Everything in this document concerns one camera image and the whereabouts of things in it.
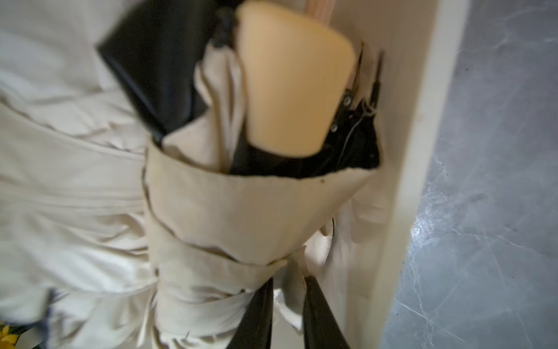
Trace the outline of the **cream umbrella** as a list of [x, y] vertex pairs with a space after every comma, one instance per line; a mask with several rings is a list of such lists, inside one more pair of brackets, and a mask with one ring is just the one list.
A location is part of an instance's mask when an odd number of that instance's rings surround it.
[[305, 347], [312, 237], [331, 239], [379, 164], [370, 106], [347, 88], [361, 56], [329, 27], [334, 5], [141, 1], [100, 44], [151, 134], [154, 348], [227, 348], [269, 279], [273, 315]]

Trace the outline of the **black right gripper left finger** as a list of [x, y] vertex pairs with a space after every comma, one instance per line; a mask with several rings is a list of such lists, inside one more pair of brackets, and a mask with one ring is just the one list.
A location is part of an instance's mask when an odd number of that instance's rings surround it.
[[273, 279], [269, 279], [248, 304], [227, 349], [270, 349], [273, 333]]

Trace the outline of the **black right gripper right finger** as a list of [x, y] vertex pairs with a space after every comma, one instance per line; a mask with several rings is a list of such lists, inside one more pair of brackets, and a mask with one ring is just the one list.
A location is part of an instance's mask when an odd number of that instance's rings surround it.
[[350, 349], [314, 276], [305, 277], [302, 312], [306, 349]]

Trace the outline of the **tan umbrella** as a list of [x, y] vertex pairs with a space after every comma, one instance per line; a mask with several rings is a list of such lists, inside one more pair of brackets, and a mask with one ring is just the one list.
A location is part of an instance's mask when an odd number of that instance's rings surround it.
[[1, 320], [147, 343], [145, 130], [97, 53], [133, 1], [1, 3]]

